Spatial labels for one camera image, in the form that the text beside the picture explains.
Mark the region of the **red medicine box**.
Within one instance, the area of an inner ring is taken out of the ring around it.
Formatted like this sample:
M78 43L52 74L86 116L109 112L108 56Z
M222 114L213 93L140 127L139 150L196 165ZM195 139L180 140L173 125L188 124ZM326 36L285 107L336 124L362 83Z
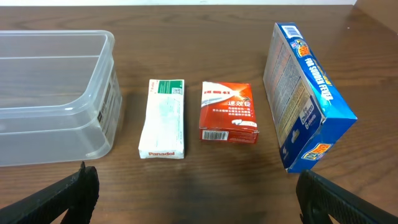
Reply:
M204 141L255 144L259 130L251 85L203 82L199 130Z

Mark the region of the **white Panadol box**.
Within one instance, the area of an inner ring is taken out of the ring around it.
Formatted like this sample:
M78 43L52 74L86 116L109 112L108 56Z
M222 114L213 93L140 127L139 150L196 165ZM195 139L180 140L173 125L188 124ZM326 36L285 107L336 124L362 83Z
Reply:
M146 117L139 141L141 159L183 159L184 80L149 80Z

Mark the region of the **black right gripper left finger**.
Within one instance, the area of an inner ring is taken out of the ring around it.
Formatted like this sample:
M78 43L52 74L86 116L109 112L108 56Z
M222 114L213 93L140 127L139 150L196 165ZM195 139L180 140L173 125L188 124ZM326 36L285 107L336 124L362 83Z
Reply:
M1 223L89 224L99 198L100 182L94 166L81 163L78 172L1 209Z

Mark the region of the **clear plastic container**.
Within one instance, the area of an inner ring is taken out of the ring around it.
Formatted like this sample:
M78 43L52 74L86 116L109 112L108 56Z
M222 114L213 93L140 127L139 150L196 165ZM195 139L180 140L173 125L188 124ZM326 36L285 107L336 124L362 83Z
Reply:
M1 32L1 165L98 159L122 94L106 30Z

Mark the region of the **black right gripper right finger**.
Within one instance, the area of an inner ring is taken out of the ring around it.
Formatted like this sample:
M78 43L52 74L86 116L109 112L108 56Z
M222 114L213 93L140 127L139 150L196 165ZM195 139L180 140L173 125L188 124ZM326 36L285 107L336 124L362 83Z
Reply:
M397 223L397 217L311 170L300 173L296 194L303 223Z

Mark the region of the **blue Kool Fever box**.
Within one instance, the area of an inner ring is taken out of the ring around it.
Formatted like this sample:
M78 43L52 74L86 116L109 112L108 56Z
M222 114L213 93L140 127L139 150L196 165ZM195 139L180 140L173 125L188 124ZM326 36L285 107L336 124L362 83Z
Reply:
M295 23L276 23L263 83L288 173L311 169L357 121Z

